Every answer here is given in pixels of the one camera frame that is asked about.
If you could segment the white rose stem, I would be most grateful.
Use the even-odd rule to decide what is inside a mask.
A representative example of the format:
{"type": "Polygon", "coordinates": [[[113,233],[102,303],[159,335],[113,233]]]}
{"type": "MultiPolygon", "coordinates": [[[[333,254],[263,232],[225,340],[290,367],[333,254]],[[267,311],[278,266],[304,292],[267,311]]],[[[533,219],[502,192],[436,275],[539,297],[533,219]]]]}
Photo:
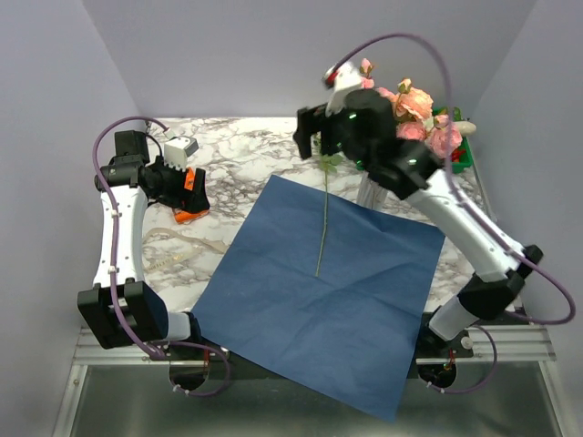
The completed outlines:
{"type": "Polygon", "coordinates": [[[322,258],[327,237],[328,228],[328,204],[329,204],[329,177],[331,174],[337,172],[337,166],[342,162],[343,158],[339,154],[326,155],[322,149],[322,136],[315,134],[312,138],[312,148],[317,152],[318,165],[322,171],[323,177],[323,209],[322,209],[322,235],[320,240],[320,248],[318,259],[316,263],[315,276],[319,277],[322,268],[322,258]]]}

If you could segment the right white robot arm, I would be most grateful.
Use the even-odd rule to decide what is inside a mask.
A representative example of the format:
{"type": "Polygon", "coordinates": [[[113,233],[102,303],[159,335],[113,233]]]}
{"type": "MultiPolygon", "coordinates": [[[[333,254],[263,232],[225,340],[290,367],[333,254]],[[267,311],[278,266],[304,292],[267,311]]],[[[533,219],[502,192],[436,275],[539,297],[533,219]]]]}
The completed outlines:
{"type": "Polygon", "coordinates": [[[517,298],[542,250],[488,235],[492,221],[479,208],[466,211],[473,203],[450,189],[444,161],[423,141],[398,137],[390,101],[372,89],[357,89],[344,96],[336,113],[322,104],[299,109],[296,119],[293,139],[301,158],[312,156],[312,136],[319,135],[325,156],[342,153],[363,170],[358,205],[379,209],[393,193],[427,216],[472,265],[467,284],[420,330],[425,354],[442,355],[463,330],[495,320],[517,298]]]}

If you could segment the peach rose stem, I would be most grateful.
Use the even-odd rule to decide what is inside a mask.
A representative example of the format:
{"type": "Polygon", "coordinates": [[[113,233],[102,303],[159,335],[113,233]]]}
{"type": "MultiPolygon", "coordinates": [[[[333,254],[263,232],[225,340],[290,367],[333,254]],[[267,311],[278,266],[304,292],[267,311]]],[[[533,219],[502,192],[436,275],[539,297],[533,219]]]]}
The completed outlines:
{"type": "Polygon", "coordinates": [[[433,114],[434,100],[424,90],[414,87],[410,78],[404,78],[392,98],[394,115],[400,121],[425,121],[433,114]]]}

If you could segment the pink rose bunch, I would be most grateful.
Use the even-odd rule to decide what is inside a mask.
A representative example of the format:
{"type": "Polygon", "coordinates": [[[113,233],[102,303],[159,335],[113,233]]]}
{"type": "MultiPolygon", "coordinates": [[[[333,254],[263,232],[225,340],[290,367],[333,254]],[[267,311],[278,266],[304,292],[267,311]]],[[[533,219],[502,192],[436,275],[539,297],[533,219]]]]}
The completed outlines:
{"type": "Polygon", "coordinates": [[[462,136],[446,114],[429,117],[425,121],[400,123],[396,135],[406,140],[424,142],[437,156],[446,158],[462,142],[462,136]]]}

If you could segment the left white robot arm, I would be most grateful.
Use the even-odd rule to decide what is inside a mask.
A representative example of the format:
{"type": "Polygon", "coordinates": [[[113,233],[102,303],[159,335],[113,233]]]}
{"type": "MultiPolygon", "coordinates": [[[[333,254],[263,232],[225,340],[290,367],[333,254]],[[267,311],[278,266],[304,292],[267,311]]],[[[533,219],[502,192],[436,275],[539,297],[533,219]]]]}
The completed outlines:
{"type": "Polygon", "coordinates": [[[199,148],[193,137],[168,137],[151,158],[147,134],[118,131],[116,153],[97,167],[95,185],[104,214],[100,262],[91,289],[77,295],[77,307],[106,350],[138,342],[156,355],[154,343],[170,341],[183,360],[195,358],[202,338],[189,312],[170,312],[145,280],[142,230],[150,203],[198,218],[210,209],[206,172],[191,168],[188,159],[199,148]]]}

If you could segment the dark blue wrapping sheet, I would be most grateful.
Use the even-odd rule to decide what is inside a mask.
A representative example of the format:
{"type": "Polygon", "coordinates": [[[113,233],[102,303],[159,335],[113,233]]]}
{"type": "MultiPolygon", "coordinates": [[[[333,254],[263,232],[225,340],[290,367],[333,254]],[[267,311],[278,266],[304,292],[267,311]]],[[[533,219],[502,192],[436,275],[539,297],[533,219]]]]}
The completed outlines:
{"type": "Polygon", "coordinates": [[[269,178],[193,307],[202,335],[390,422],[402,398],[444,234],[269,178]]]}

